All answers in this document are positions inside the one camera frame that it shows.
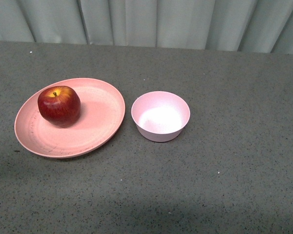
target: pink bowl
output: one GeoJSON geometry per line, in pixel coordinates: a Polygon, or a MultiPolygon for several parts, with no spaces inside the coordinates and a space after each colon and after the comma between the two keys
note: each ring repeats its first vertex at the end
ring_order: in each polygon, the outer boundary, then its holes
{"type": "Polygon", "coordinates": [[[137,98],[132,105],[131,115],[145,138],[165,142],[181,133],[190,119],[190,109],[181,97],[155,91],[137,98]]]}

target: apple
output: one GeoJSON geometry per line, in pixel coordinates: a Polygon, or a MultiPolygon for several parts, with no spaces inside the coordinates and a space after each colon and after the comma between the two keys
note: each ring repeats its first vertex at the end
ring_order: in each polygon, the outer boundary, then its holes
{"type": "Polygon", "coordinates": [[[59,127],[68,127],[80,117],[81,102],[71,87],[53,86],[43,90],[38,96],[41,116],[59,127]]]}

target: gray countertop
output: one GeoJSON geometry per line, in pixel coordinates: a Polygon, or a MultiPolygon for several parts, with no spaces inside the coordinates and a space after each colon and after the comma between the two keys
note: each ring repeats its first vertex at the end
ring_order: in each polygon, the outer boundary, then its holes
{"type": "Polygon", "coordinates": [[[0,233],[293,233],[293,55],[0,42],[0,233]],[[79,77],[121,92],[119,130],[84,156],[27,151],[18,110],[79,77]],[[166,143],[130,114],[157,90],[191,110],[166,143]]]}

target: pink plate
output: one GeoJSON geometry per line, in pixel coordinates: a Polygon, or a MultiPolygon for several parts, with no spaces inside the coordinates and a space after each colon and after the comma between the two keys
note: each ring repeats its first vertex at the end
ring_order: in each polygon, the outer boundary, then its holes
{"type": "Polygon", "coordinates": [[[15,135],[27,150],[45,157],[67,158],[86,154],[106,143],[118,130],[125,115],[121,93],[109,83],[93,78],[74,78],[51,84],[28,99],[19,110],[15,135]],[[67,85],[81,100],[81,116],[60,128],[39,113],[37,99],[46,88],[67,85]]]}

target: curtain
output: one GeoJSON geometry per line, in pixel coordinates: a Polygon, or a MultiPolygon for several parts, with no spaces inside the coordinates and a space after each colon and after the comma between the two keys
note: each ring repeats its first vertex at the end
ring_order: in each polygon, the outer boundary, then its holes
{"type": "Polygon", "coordinates": [[[0,40],[293,54],[293,0],[0,0],[0,40]]]}

